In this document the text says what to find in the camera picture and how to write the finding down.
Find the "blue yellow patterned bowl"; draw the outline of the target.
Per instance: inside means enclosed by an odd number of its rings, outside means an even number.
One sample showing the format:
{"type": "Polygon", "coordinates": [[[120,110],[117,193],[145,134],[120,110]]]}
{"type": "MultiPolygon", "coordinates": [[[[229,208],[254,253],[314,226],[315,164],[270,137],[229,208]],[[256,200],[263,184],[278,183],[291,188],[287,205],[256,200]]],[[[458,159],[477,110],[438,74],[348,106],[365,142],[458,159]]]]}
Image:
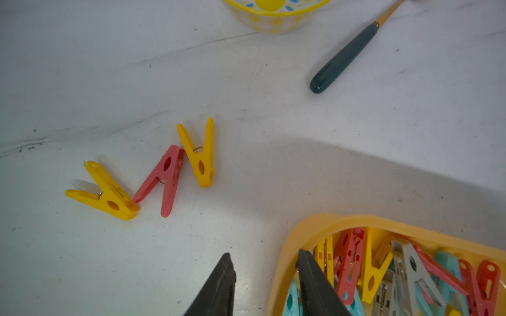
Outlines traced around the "blue yellow patterned bowl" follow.
{"type": "Polygon", "coordinates": [[[263,33],[283,34],[305,25],[329,0],[229,1],[222,3],[245,26],[263,33]]]}

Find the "teal clothespin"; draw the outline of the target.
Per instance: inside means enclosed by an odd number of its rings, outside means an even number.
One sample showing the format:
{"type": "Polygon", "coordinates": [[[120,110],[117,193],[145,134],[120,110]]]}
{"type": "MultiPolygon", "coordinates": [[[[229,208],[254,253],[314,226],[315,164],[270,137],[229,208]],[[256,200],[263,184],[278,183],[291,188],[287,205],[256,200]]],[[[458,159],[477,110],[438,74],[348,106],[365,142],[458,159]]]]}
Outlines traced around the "teal clothespin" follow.
{"type": "Polygon", "coordinates": [[[466,296],[459,292],[453,285],[454,279],[462,281],[461,270],[458,258],[446,251],[437,251],[434,255],[435,261],[441,266],[442,279],[434,275],[433,281],[437,285],[447,307],[441,308],[438,305],[432,306],[434,315],[449,315],[449,309],[455,308],[461,315],[469,315],[466,296]]]}
{"type": "Polygon", "coordinates": [[[355,289],[355,291],[354,291],[353,302],[350,305],[345,305],[345,307],[351,316],[365,316],[366,315],[366,313],[364,312],[361,298],[360,298],[360,295],[359,295],[357,289],[355,289]]]}
{"type": "Polygon", "coordinates": [[[289,287],[282,316],[303,316],[303,307],[300,302],[300,290],[297,287],[297,280],[295,278],[292,280],[289,287]]]}

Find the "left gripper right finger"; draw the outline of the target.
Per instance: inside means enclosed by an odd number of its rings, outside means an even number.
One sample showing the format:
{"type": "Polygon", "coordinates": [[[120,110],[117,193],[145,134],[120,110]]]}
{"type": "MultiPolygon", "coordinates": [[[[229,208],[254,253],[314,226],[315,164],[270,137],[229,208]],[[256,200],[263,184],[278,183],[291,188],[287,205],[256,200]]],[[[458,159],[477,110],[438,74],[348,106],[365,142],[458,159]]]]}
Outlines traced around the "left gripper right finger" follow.
{"type": "Polygon", "coordinates": [[[303,315],[351,315],[309,251],[299,250],[296,268],[303,315]]]}

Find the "yellow clothespin bottom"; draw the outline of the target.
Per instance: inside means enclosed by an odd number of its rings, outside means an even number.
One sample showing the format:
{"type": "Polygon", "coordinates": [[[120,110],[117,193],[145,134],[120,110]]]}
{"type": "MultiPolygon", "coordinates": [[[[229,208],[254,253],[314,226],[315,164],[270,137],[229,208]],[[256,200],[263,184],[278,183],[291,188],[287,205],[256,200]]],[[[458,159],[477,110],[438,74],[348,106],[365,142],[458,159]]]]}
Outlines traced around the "yellow clothespin bottom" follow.
{"type": "Polygon", "coordinates": [[[319,242],[314,249],[314,259],[323,271],[329,284],[334,287],[333,236],[319,242]]]}

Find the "yellow plastic storage box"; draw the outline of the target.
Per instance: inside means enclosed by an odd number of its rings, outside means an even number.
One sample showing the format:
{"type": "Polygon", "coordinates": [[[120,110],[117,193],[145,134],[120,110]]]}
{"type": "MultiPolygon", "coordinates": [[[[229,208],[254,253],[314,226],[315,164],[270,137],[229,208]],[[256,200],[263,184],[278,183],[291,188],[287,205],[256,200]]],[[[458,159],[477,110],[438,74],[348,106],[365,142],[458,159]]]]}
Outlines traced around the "yellow plastic storage box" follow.
{"type": "Polygon", "coordinates": [[[374,217],[371,215],[340,216],[333,213],[323,213],[310,216],[301,221],[289,233],[279,255],[275,276],[272,281],[270,299],[266,308],[266,315],[281,315],[286,303],[289,285],[295,274],[295,266],[300,249],[312,251],[317,243],[331,234],[338,234],[342,230],[355,227],[371,227],[384,230],[392,234],[408,236],[419,243],[426,252],[438,249],[440,246],[447,251],[461,255],[473,267],[486,259],[500,267],[501,282],[498,291],[496,315],[505,315],[505,251],[480,245],[464,239],[436,233],[431,230],[407,225],[397,221],[374,217]]]}

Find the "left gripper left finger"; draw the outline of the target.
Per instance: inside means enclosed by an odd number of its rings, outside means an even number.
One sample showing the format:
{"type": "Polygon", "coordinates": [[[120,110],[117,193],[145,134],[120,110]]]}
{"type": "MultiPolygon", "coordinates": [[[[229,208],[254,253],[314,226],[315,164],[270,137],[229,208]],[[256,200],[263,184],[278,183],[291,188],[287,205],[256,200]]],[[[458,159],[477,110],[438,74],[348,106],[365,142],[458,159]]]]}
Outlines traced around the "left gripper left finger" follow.
{"type": "Polygon", "coordinates": [[[232,316],[236,280],[231,254],[225,253],[184,316],[232,316]]]}

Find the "yellow clothespin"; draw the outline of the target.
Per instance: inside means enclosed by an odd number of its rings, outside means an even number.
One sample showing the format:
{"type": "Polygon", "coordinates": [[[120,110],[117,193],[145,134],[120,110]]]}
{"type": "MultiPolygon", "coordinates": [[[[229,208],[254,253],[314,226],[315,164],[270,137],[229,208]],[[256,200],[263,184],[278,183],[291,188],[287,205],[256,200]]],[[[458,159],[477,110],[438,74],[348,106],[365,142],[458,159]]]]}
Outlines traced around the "yellow clothespin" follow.
{"type": "Polygon", "coordinates": [[[362,259],[359,285],[362,288],[361,300],[367,304],[372,304],[393,259],[391,243],[395,240],[395,237],[387,236],[382,239],[377,250],[373,252],[372,244],[376,238],[370,228],[366,227],[365,231],[366,248],[362,259]]]}
{"type": "Polygon", "coordinates": [[[314,249],[314,259],[323,271],[329,284],[334,287],[333,236],[319,242],[314,249]]]}
{"type": "Polygon", "coordinates": [[[140,207],[133,202],[111,175],[95,161],[87,161],[84,166],[100,187],[100,194],[67,190],[65,195],[124,221],[134,219],[140,211],[140,207]]]}
{"type": "Polygon", "coordinates": [[[213,118],[208,118],[206,122],[206,133],[204,146],[201,152],[197,152],[190,136],[183,125],[177,125],[177,131],[191,163],[194,176],[201,188],[210,187],[213,184],[213,149],[214,149],[214,123],[213,118]]]}

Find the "red clothespin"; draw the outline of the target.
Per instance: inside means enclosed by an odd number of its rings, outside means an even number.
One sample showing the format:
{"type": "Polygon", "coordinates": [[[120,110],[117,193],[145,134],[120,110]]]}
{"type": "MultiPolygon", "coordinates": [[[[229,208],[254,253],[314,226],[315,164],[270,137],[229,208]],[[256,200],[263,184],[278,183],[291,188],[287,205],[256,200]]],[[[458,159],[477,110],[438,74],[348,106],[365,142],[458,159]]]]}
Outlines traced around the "red clothespin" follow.
{"type": "Polygon", "coordinates": [[[464,296],[469,295],[468,289],[461,280],[459,280],[456,276],[452,275],[435,259],[430,257],[420,246],[417,246],[412,240],[408,238],[407,240],[412,244],[421,262],[423,263],[424,267],[429,273],[436,275],[439,279],[443,280],[445,283],[447,283],[449,286],[451,286],[464,296]]]}
{"type": "Polygon", "coordinates": [[[185,150],[183,148],[176,145],[170,146],[135,193],[133,197],[134,203],[139,204],[157,184],[163,183],[161,216],[164,218],[169,217],[175,201],[184,155],[185,150]]]}
{"type": "Polygon", "coordinates": [[[345,305],[354,302],[354,293],[361,272],[365,230],[356,227],[344,230],[334,247],[334,272],[338,278],[337,295],[345,305]]]}
{"type": "Polygon", "coordinates": [[[462,281],[469,291],[466,296],[469,315],[495,315],[501,276],[500,267],[490,260],[484,260],[475,271],[464,259],[459,259],[459,266],[462,281]]]}

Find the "grey clothespin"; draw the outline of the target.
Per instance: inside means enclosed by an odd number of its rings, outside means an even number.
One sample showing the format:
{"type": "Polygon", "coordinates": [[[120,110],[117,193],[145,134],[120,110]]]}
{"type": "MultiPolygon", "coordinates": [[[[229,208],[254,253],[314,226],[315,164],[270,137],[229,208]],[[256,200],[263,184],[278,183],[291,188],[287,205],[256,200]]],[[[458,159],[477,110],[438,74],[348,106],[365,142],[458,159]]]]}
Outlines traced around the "grey clothespin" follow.
{"type": "Polygon", "coordinates": [[[404,238],[392,242],[399,315],[417,315],[419,308],[432,315],[431,307],[445,309],[447,302],[437,289],[414,246],[404,238]]]}
{"type": "Polygon", "coordinates": [[[395,272],[388,269],[376,292],[372,305],[372,316],[393,316],[397,315],[397,312],[395,272]]]}

